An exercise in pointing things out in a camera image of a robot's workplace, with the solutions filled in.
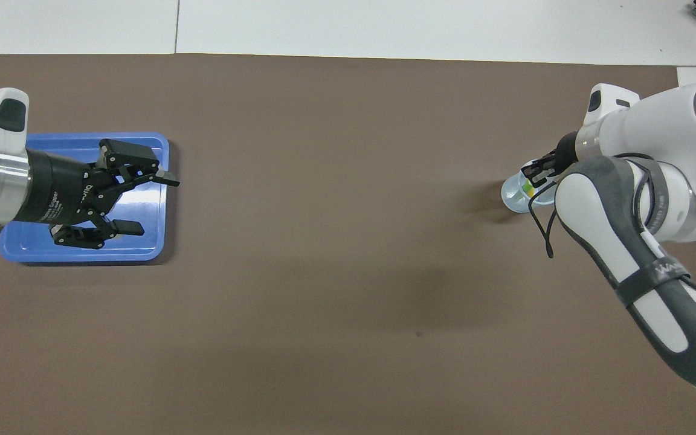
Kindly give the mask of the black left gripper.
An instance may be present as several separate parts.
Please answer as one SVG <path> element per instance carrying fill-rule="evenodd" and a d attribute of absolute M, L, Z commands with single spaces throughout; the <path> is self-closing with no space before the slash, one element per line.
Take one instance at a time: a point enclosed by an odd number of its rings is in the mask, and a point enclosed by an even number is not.
<path fill-rule="evenodd" d="M 102 219 L 93 227 L 78 224 L 91 218 L 89 207 L 112 209 L 139 185 L 181 184 L 150 147 L 129 141 L 100 140 L 99 157 L 89 164 L 41 150 L 28 150 L 27 157 L 30 182 L 19 221 L 52 225 L 52 240 L 58 246 L 100 250 L 118 236 L 144 235 L 138 221 Z"/>

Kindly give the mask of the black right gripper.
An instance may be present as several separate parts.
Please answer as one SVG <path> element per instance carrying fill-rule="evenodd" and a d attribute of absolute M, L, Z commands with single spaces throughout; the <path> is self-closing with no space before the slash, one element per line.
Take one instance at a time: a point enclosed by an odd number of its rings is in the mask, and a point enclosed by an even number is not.
<path fill-rule="evenodd" d="M 577 133 L 569 133 L 558 141 L 557 158 L 556 156 L 542 156 L 530 160 L 522 166 L 522 173 L 532 187 L 541 188 L 545 184 L 557 181 L 560 176 L 560 172 L 557 170 L 567 170 L 579 162 L 576 153 L 577 136 Z"/>

